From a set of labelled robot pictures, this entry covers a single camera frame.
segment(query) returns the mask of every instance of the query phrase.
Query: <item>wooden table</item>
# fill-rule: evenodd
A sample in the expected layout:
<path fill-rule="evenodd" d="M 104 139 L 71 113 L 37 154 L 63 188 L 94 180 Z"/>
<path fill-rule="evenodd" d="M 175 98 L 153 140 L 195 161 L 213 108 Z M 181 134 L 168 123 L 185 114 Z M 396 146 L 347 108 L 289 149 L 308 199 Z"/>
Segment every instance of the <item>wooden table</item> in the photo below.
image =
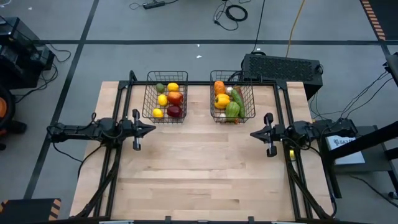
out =
<path fill-rule="evenodd" d="M 97 119 L 112 117 L 117 86 L 117 82 L 103 82 Z M 142 111 L 144 91 L 145 86 L 133 86 L 130 111 Z M 132 149 L 132 138 L 125 140 L 112 219 L 164 220 L 171 215 L 172 220 L 247 221 L 254 216 L 256 221 L 293 221 L 282 146 L 276 142 L 278 155 L 269 158 L 267 144 L 249 135 L 264 127 L 268 112 L 278 123 L 273 88 L 254 86 L 253 91 L 256 117 L 245 124 L 216 124 L 210 116 L 210 87 L 189 86 L 183 124 L 156 124 L 157 129 L 142 139 L 142 151 Z M 288 83 L 288 91 L 294 119 L 311 121 L 303 84 Z M 281 91 L 280 98 L 285 113 Z M 148 119 L 141 121 L 152 124 Z M 90 142 L 86 155 L 97 146 Z M 97 190 L 104 152 L 100 149 L 85 162 L 70 215 L 80 212 Z M 321 159 L 312 151 L 303 151 L 302 160 L 309 191 L 331 214 Z M 302 194 L 298 188 L 297 192 L 305 217 Z M 105 193 L 102 215 L 107 196 Z"/>

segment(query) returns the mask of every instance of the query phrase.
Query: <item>green vegetable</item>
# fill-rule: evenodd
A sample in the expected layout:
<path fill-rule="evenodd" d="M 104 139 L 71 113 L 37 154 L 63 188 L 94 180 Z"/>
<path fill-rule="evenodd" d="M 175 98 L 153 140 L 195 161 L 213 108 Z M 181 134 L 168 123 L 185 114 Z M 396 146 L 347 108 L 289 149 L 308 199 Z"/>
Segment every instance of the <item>green vegetable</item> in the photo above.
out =
<path fill-rule="evenodd" d="M 235 118 L 238 117 L 239 114 L 239 105 L 237 102 L 230 102 L 226 105 L 225 115 L 227 121 L 235 121 Z"/>
<path fill-rule="evenodd" d="M 164 92 L 164 86 L 163 86 L 163 84 L 161 84 L 161 83 L 158 83 L 158 84 L 156 84 L 156 91 L 158 92 L 158 93 L 163 93 Z"/>
<path fill-rule="evenodd" d="M 245 117 L 245 110 L 244 110 L 244 105 L 243 105 L 243 99 L 241 95 L 238 93 L 237 90 L 233 89 L 231 91 L 231 96 L 234 98 L 234 101 L 239 105 L 239 117 L 244 118 Z"/>

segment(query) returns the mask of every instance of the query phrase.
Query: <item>wire basket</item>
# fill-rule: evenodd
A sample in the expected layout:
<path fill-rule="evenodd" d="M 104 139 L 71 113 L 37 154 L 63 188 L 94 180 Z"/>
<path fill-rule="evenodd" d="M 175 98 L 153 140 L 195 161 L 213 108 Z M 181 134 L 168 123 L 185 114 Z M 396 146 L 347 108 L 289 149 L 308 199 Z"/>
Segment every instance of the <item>wire basket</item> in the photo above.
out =
<path fill-rule="evenodd" d="M 163 93 L 158 93 L 156 90 L 156 84 L 161 83 L 165 87 Z M 167 108 L 172 106 L 168 103 L 166 106 L 161 106 L 157 97 L 160 94 L 169 94 L 167 85 L 169 83 L 177 83 L 179 86 L 179 92 L 182 93 L 183 101 L 180 105 L 182 109 L 182 115 L 179 118 L 173 118 L 167 114 Z M 151 71 L 147 76 L 147 83 L 145 87 L 144 105 L 142 107 L 142 117 L 150 119 L 153 123 L 183 123 L 187 115 L 187 96 L 188 96 L 188 73 L 184 71 Z M 164 117 L 155 118 L 153 110 L 158 108 L 162 110 Z"/>
<path fill-rule="evenodd" d="M 250 80 L 244 80 L 246 72 L 243 71 L 221 71 L 216 70 L 210 73 L 210 114 L 216 123 L 245 123 L 250 118 L 256 116 L 254 108 L 253 85 Z M 225 110 L 216 108 L 214 102 L 216 99 L 214 83 L 223 81 L 225 88 L 240 86 L 242 91 L 243 105 L 245 109 L 244 118 L 225 118 L 220 116 L 225 114 Z"/>

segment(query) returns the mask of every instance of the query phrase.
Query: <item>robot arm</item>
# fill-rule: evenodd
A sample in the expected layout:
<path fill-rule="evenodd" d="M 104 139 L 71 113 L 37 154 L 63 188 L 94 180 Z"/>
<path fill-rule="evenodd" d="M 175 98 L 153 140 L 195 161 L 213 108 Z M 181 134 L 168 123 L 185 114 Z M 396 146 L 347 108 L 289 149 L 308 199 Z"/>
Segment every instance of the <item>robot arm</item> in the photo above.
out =
<path fill-rule="evenodd" d="M 250 136 L 264 143 L 268 143 L 268 157 L 277 155 L 274 141 L 282 141 L 283 138 L 290 138 L 302 147 L 320 137 L 333 135 L 355 137 L 356 133 L 358 133 L 352 120 L 345 118 L 341 118 L 337 122 L 332 122 L 331 120 L 317 121 L 315 123 L 296 121 L 286 129 L 285 126 L 281 124 L 272 126 L 273 121 L 272 113 L 267 113 L 264 117 L 264 124 L 266 126 L 259 131 L 250 133 Z"/>
<path fill-rule="evenodd" d="M 57 123 L 47 127 L 47 132 L 52 142 L 64 142 L 68 139 L 96 140 L 106 145 L 121 144 L 126 138 L 134 137 L 133 149 L 140 151 L 141 145 L 139 139 L 147 133 L 153 131 L 156 127 L 144 124 L 139 120 L 139 112 L 132 111 L 134 122 L 128 119 L 122 119 L 115 122 L 112 118 L 101 118 L 95 120 L 95 113 L 91 117 L 91 123 L 87 126 L 64 125 Z"/>

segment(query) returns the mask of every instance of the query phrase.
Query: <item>lime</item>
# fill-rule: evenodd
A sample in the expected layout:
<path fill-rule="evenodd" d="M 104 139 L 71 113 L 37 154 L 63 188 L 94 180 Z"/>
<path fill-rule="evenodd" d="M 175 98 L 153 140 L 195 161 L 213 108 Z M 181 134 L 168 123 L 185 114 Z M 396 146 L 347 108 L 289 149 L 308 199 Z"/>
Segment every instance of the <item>lime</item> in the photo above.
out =
<path fill-rule="evenodd" d="M 158 92 L 158 93 L 163 93 L 164 92 L 164 86 L 163 86 L 163 84 L 161 84 L 161 83 L 158 83 L 158 84 L 156 84 L 156 91 Z"/>

